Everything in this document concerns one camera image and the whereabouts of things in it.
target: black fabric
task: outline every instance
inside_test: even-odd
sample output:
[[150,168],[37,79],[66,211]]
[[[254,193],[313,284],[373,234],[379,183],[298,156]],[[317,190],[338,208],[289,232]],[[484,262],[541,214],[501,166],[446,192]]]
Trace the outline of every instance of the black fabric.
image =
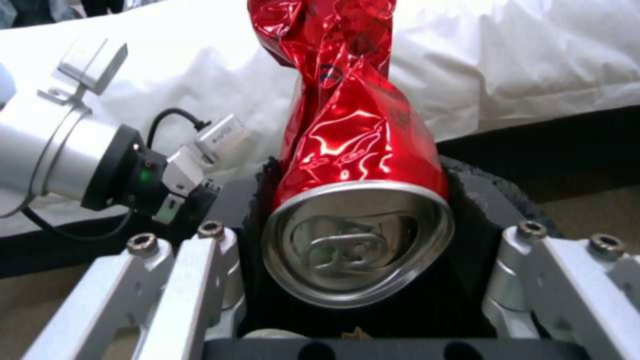
[[10,0],[17,15],[14,28],[54,23],[48,0]]
[[82,0],[84,12],[88,17],[107,15],[111,13],[121,13],[124,0]]

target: silver cylinder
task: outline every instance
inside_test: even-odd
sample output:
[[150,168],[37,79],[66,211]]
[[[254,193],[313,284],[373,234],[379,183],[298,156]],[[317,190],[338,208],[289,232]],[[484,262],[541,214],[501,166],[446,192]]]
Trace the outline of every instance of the silver cylinder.
[[81,200],[116,131],[117,127],[96,121],[91,115],[80,120],[58,153],[46,192]]
[[0,113],[0,217],[47,192],[81,200],[116,130],[81,102],[18,93]]

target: robotic arm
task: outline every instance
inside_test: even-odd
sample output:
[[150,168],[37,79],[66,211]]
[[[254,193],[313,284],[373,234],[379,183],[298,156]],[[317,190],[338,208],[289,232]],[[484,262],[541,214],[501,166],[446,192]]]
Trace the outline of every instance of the robotic arm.
[[6,105],[0,113],[0,217],[47,193],[94,211],[124,205],[164,224],[183,208],[199,208],[188,202],[212,202],[215,186],[204,173],[244,140],[242,123],[231,115],[208,125],[167,158],[147,148],[137,130],[99,121],[83,95],[102,94],[126,57],[124,43],[80,40],[47,86],[19,92]]

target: white fabric backdrop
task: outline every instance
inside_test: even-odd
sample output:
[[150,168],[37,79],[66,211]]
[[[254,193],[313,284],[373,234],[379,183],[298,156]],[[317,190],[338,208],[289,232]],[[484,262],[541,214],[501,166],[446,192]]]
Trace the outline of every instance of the white fabric backdrop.
[[[640,104],[637,33],[634,0],[399,0],[390,77],[436,139],[456,138]],[[297,74],[259,46],[245,1],[167,0],[120,15],[0,31],[0,63],[18,91],[33,91],[83,34],[129,44],[105,94],[86,97],[105,121],[145,135],[154,115],[172,106],[201,119],[235,113],[251,138],[223,168],[278,154]],[[169,153],[192,131],[170,119],[156,149]],[[92,213],[59,197],[35,206],[54,224],[122,211]],[[0,236],[33,229],[21,215],[0,220]]]

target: red aluminum can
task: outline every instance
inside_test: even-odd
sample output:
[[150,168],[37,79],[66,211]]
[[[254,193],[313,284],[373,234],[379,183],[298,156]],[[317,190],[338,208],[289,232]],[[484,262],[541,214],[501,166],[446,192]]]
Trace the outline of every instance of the red aluminum can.
[[384,299],[453,234],[433,137],[387,79],[394,5],[249,0],[264,47],[302,78],[264,262],[283,288],[318,306]]

